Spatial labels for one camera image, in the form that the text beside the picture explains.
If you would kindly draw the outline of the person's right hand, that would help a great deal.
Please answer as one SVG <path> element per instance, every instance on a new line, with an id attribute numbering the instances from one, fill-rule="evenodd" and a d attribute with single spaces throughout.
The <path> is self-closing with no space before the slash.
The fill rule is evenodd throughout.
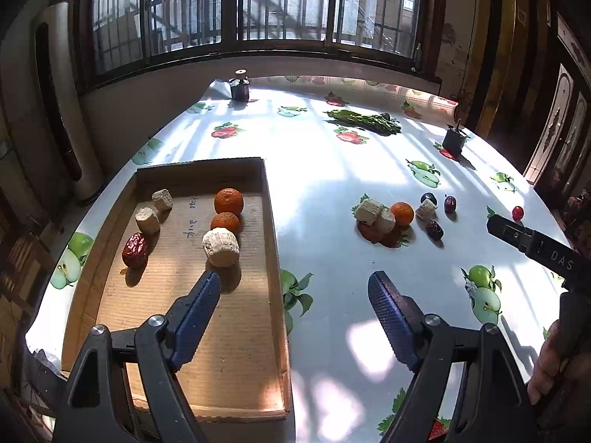
<path id="1" fill-rule="evenodd" d="M 536 361 L 527 384 L 527 393 L 530 403 L 536 405 L 540 399 L 549 393 L 554 386 L 556 376 L 559 374 L 562 360 L 556 351 L 559 337 L 560 323 L 554 321 L 548 330 L 548 336 L 542 345 L 538 360 Z"/>

